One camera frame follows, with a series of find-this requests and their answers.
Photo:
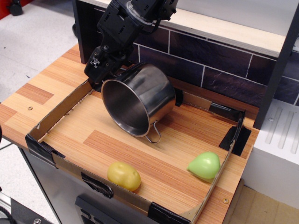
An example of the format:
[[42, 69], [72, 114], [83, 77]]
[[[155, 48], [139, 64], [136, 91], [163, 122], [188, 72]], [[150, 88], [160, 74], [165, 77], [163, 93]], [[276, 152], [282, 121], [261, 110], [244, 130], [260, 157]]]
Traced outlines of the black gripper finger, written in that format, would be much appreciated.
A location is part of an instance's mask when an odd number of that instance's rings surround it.
[[113, 65], [112, 65], [112, 75], [114, 76], [118, 70], [126, 63], [128, 58], [133, 53], [133, 50], [116, 50], [112, 52]]
[[88, 81], [92, 87], [101, 85], [108, 74], [113, 72], [116, 59], [112, 54], [98, 46], [88, 59], [84, 73], [88, 76]]

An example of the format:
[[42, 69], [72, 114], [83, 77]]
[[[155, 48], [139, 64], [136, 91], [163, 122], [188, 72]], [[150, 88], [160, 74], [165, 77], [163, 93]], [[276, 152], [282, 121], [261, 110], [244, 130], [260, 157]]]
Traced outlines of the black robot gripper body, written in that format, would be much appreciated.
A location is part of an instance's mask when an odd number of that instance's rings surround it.
[[131, 54], [132, 44], [144, 28], [131, 6], [129, 0], [111, 1], [98, 23], [103, 34], [101, 49], [115, 57]]

